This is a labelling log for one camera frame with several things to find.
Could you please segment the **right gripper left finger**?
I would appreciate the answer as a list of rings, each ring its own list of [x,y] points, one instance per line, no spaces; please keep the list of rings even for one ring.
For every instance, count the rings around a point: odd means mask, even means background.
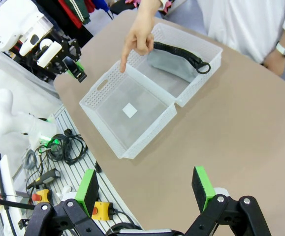
[[[38,203],[26,227],[26,236],[60,236],[73,229],[79,236],[103,236],[104,232],[92,219],[98,199],[99,184],[95,170],[87,170],[76,196],[53,206]]]

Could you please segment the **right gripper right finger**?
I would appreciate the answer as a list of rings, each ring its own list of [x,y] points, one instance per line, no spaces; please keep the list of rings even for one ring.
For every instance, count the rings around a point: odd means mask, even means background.
[[[235,236],[270,236],[261,208],[253,196],[234,200],[225,194],[217,194],[203,166],[195,166],[192,189],[200,215],[186,236],[212,236],[218,226],[229,226]]]

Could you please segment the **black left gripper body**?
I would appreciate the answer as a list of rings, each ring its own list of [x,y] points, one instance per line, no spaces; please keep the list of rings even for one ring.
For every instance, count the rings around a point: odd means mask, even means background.
[[[50,38],[40,39],[32,36],[30,44],[34,46],[28,53],[28,66],[45,70],[53,74],[63,74],[69,69],[76,73],[76,63],[79,63],[81,50],[78,42],[62,40],[57,42]]]

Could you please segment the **person's right hand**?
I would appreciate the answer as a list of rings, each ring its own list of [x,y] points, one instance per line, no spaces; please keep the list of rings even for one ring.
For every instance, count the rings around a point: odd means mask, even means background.
[[[127,59],[132,50],[141,56],[148,54],[154,48],[154,36],[152,29],[153,19],[136,19],[125,38],[120,63],[120,72],[126,69]]]

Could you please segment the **person's left hand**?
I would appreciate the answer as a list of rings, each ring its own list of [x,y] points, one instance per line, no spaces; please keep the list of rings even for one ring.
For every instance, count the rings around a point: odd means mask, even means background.
[[[275,49],[265,58],[263,66],[281,76],[285,70],[285,57]]]

